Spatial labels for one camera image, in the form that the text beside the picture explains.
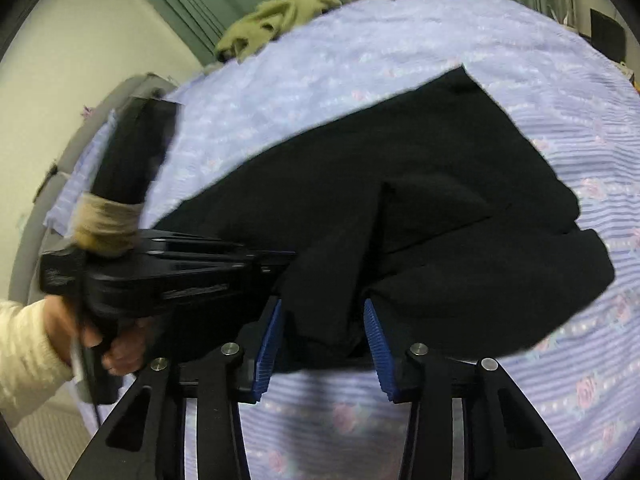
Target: wall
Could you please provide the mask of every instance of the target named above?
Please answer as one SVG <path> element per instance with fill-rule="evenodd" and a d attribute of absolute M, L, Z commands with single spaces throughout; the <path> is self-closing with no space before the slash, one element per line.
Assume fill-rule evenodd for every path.
<path fill-rule="evenodd" d="M 0 297 L 31 200 L 50 164 L 129 76 L 183 82 L 200 69 L 146 0 L 40 0 L 0 61 Z"/>
<path fill-rule="evenodd" d="M 626 64 L 636 72 L 640 78 L 640 43 L 622 19 L 611 0 L 574 0 L 578 30 L 587 36 L 591 35 L 590 9 L 595 9 L 615 19 L 626 31 Z"/>

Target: blue gripper pad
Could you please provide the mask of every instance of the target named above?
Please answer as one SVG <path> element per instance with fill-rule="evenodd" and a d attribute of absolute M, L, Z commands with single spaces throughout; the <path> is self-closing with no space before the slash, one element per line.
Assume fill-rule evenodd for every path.
<path fill-rule="evenodd" d="M 282 342 L 284 316 L 282 315 L 281 303 L 282 301 L 278 300 L 278 303 L 273 309 L 271 320 L 264 333 L 262 346 L 260 346 L 258 357 L 255 360 L 255 375 L 252 394 L 256 402 L 260 401 L 262 394 L 266 392 L 269 387 L 269 380 L 273 373 L 276 355 L 278 354 L 278 350 L 280 349 L 280 344 Z"/>
<path fill-rule="evenodd" d="M 378 374 L 380 388 L 386 393 L 389 400 L 394 400 L 399 393 L 394 375 L 394 359 L 371 300 L 364 303 L 364 331 L 367 334 L 367 341 L 369 341 L 369 349 Z"/>

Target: human hand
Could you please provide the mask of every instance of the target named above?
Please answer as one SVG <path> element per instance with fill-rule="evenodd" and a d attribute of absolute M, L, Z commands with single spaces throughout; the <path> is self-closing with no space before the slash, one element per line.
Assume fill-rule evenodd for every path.
<path fill-rule="evenodd" d="M 78 334 L 75 310 L 70 302 L 61 296 L 45 298 L 43 316 L 44 329 L 51 345 L 60 360 L 67 365 L 71 362 L 71 342 L 74 338 L 79 337 L 87 348 L 97 346 L 102 341 L 98 330 L 90 324 L 84 327 L 81 335 Z M 114 339 L 111 348 L 102 357 L 105 370 L 113 375 L 123 376 L 143 367 L 149 324 L 149 318 L 139 319 L 135 325 Z"/>

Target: beige tape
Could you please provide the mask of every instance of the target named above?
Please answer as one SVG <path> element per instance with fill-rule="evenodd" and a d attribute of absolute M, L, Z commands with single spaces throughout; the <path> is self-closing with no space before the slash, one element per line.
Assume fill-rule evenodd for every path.
<path fill-rule="evenodd" d="M 136 245 L 142 206 L 112 202 L 84 193 L 74 215 L 76 244 L 105 258 L 122 256 Z"/>

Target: bed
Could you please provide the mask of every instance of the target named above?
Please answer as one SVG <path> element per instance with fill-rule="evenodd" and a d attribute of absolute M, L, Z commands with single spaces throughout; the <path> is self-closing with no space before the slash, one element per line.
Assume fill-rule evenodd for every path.
<path fill-rule="evenodd" d="M 167 97 L 184 107 L 142 227 L 269 146 L 460 64 L 574 190 L 578 223 L 596 229 L 616 267 L 589 308 L 500 359 L 581 477 L 602 480 L 640 428 L 640 98 L 545 16 L 511 0 L 363 0 L 197 77 Z M 82 171 L 47 216 L 60 234 L 88 187 Z M 253 478 L 396 478 L 408 412 L 386 401 L 373 372 L 275 376 L 263 399 L 241 407 Z M 191 403 L 187 478 L 196 478 L 195 417 Z"/>

